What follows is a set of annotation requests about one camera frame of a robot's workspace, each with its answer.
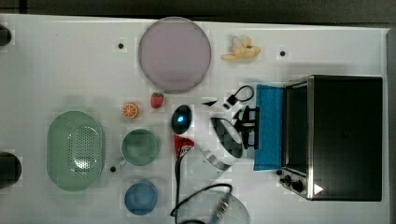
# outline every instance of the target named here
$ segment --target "pink plate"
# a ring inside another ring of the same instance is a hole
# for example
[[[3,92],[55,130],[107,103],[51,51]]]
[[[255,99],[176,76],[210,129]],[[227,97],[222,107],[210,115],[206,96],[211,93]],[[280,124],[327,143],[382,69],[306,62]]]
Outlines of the pink plate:
[[[139,45],[146,77],[163,91],[187,91],[198,85],[210,65],[210,43],[194,22],[168,17],[152,24]]]

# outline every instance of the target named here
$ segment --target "blue cup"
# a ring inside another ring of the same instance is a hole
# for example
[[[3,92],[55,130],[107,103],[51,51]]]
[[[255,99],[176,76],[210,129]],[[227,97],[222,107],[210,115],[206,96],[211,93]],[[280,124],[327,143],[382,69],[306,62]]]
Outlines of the blue cup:
[[[158,200],[158,191],[148,180],[132,185],[125,193],[125,206],[133,214],[143,216],[154,210]]]

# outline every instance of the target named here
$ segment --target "blue light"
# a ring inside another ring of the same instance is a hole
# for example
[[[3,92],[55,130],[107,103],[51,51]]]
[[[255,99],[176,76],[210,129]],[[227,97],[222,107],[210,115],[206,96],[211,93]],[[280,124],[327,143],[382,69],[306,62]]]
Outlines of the blue light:
[[[179,123],[180,123],[180,122],[183,122],[183,120],[184,120],[184,117],[183,117],[183,116],[180,116],[180,117],[177,118],[177,122],[179,122]]]

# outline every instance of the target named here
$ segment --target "table surface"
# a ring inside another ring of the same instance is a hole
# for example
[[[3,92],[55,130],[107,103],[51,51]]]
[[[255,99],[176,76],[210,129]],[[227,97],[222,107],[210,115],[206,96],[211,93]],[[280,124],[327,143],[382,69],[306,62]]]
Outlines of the table surface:
[[[313,74],[386,77],[386,29],[197,22],[212,48],[205,80],[183,94],[165,94],[160,110],[149,106],[156,88],[142,74],[137,46],[155,21],[0,15],[15,38],[0,48],[0,149],[22,162],[21,180],[0,190],[1,223],[173,223],[175,157],[169,126],[172,109],[221,98],[248,83],[281,85]],[[233,35],[251,36],[262,53],[253,61],[225,62]],[[123,43],[125,48],[118,49]],[[285,50],[287,55],[280,57]],[[251,223],[389,223],[388,105],[384,89],[383,200],[379,203],[309,202],[281,187],[274,172],[253,172],[247,151],[219,182],[234,195]],[[136,120],[121,116],[136,102]],[[98,181],[82,192],[57,188],[46,170],[46,138],[52,121],[67,110],[84,109],[106,135],[106,164]],[[162,142],[157,160],[127,164],[119,172],[120,143],[131,130],[148,128]],[[141,178],[158,188],[156,209],[136,217],[123,205],[125,191]]]

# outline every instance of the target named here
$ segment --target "green strainer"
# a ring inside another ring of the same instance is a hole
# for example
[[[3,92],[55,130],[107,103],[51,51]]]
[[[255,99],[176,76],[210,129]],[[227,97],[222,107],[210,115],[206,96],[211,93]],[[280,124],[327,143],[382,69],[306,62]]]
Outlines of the green strainer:
[[[105,164],[105,136],[86,113],[69,111],[52,122],[47,138],[47,172],[60,189],[88,188]]]

